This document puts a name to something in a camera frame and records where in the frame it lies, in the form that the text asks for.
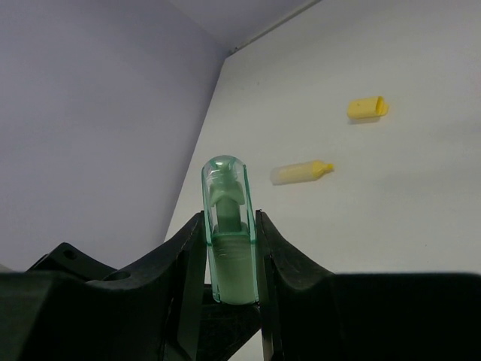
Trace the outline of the yellow marker cap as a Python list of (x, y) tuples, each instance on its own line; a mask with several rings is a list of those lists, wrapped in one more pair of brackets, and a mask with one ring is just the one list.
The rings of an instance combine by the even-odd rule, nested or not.
[(352, 100), (347, 107), (348, 118), (361, 120), (387, 115), (389, 105), (382, 96)]

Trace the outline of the yellow highlighter body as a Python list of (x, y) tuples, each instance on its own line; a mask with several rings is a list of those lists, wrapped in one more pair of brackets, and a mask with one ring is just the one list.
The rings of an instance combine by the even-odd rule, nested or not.
[(275, 186), (317, 181), (334, 171), (334, 165), (320, 160), (284, 165), (271, 170), (270, 181)]

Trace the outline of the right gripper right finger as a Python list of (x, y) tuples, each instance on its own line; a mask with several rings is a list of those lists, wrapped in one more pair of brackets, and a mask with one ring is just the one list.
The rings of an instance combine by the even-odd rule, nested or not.
[(480, 277), (335, 274), (256, 212), (266, 360), (478, 360)]

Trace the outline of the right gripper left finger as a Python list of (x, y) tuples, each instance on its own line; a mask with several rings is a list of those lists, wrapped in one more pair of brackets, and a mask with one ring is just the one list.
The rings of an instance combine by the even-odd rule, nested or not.
[(102, 280), (1, 276), (3, 360), (194, 360), (204, 288), (204, 215)]

